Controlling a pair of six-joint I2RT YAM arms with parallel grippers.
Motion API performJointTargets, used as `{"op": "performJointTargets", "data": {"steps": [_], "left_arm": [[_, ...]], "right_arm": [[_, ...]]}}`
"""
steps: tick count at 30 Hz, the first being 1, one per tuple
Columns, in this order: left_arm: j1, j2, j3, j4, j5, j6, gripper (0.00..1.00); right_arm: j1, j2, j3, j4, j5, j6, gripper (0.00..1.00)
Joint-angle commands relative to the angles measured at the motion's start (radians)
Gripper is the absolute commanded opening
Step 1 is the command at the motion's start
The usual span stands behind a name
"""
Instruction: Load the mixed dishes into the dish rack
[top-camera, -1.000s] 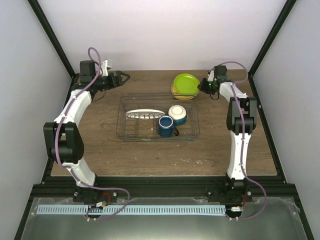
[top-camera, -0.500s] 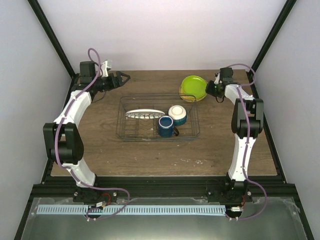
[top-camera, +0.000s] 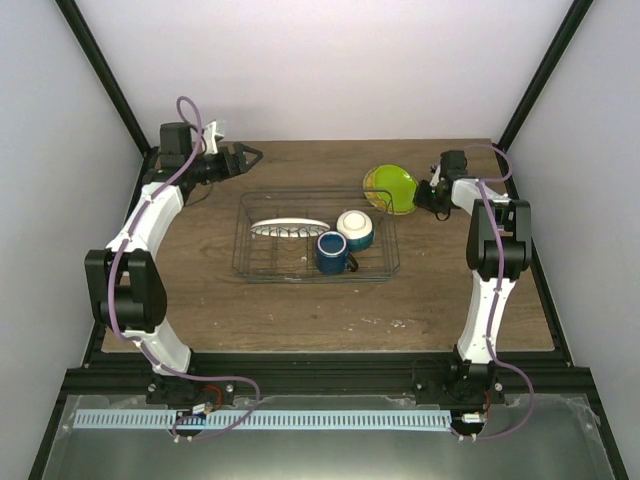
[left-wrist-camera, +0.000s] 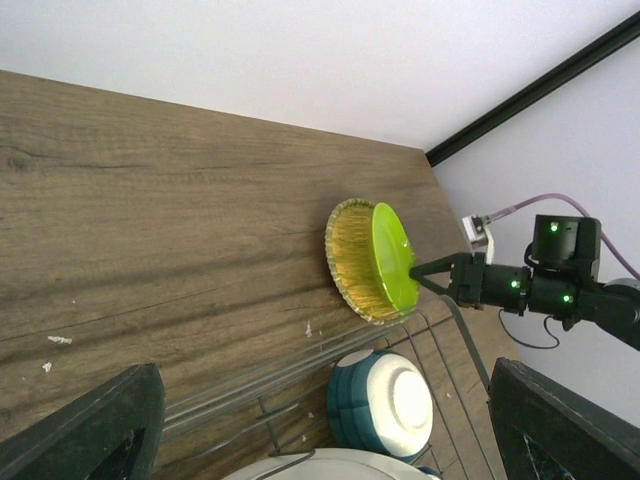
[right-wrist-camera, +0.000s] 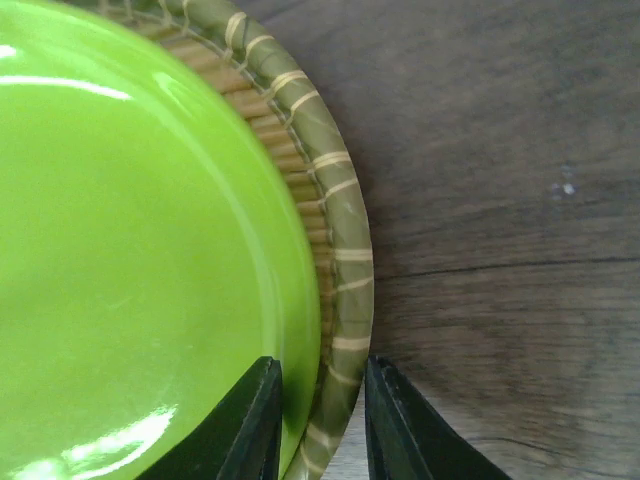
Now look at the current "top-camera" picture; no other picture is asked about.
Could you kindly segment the lime green plate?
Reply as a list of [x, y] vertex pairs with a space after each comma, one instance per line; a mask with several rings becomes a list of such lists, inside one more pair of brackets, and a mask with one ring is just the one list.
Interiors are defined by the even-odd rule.
[[412, 213], [416, 206], [414, 195], [418, 182], [404, 168], [385, 164], [377, 167], [373, 173], [373, 189], [384, 201], [393, 202], [396, 215]]

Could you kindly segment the white blue striped plate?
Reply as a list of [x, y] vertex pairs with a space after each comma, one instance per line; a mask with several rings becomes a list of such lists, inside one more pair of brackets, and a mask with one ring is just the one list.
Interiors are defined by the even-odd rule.
[[315, 219], [279, 217], [255, 222], [250, 232], [252, 235], [291, 239], [317, 237], [330, 229], [327, 223]]

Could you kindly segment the black wire dish rack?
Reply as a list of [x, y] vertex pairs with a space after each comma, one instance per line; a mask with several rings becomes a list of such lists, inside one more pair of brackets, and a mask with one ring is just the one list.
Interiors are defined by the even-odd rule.
[[400, 267], [394, 214], [384, 189], [245, 193], [233, 268], [252, 283], [385, 281]]

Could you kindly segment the white and teal bowl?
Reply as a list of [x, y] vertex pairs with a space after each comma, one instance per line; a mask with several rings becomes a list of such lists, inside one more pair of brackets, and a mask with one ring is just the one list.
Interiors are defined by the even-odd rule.
[[336, 230], [346, 238], [352, 252], [370, 248], [375, 237], [371, 217], [360, 210], [343, 212], [336, 221]]

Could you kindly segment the dark blue mug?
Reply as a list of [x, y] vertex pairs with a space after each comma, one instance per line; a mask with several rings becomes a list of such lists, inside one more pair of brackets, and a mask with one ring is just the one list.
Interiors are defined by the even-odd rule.
[[337, 231], [327, 231], [318, 237], [315, 244], [315, 264], [325, 275], [356, 272], [359, 269], [346, 237]]

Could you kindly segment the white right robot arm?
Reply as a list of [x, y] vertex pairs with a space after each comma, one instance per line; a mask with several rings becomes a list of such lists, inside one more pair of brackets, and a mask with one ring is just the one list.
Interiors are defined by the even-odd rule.
[[489, 179], [471, 176], [462, 150], [441, 154], [432, 178], [419, 183], [413, 203], [445, 221], [455, 209], [470, 216], [466, 262], [472, 294], [457, 352], [462, 361], [488, 364], [507, 300], [532, 257], [531, 207], [492, 190]]

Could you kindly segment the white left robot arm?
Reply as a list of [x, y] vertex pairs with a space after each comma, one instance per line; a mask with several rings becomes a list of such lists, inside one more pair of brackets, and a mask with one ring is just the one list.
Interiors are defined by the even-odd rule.
[[190, 370], [191, 349], [167, 318], [166, 289], [156, 265], [161, 243], [198, 185], [212, 185], [249, 172], [263, 152], [241, 142], [218, 144], [214, 122], [203, 128], [165, 123], [140, 198], [116, 237], [84, 260], [93, 317], [121, 341], [140, 350], [153, 370], [172, 375], [170, 393], [181, 403], [196, 402], [203, 377]]

